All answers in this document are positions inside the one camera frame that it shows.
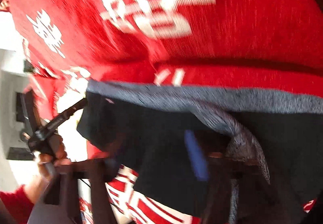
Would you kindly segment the operator left hand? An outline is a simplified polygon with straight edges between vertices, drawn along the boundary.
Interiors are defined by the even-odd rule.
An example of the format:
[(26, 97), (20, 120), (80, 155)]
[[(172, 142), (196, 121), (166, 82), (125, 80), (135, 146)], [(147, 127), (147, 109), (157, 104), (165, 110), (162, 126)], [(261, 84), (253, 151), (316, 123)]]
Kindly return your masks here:
[(54, 156), (40, 153), (36, 160), (39, 174), (48, 181), (55, 175), (55, 167), (72, 163), (67, 157), (63, 138), (59, 134), (55, 134), (50, 138), (50, 144), (54, 144)]

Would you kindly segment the red sleeved left forearm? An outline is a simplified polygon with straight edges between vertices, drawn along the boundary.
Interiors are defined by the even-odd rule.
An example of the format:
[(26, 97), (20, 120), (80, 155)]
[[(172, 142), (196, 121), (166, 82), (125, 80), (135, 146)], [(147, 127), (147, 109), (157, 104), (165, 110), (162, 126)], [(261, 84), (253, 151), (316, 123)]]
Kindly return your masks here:
[(34, 205), (50, 183), (50, 179), (50, 176), (46, 178), (36, 175), (30, 183), (19, 186), (13, 192), (1, 191), (1, 201), (17, 223), (28, 222)]

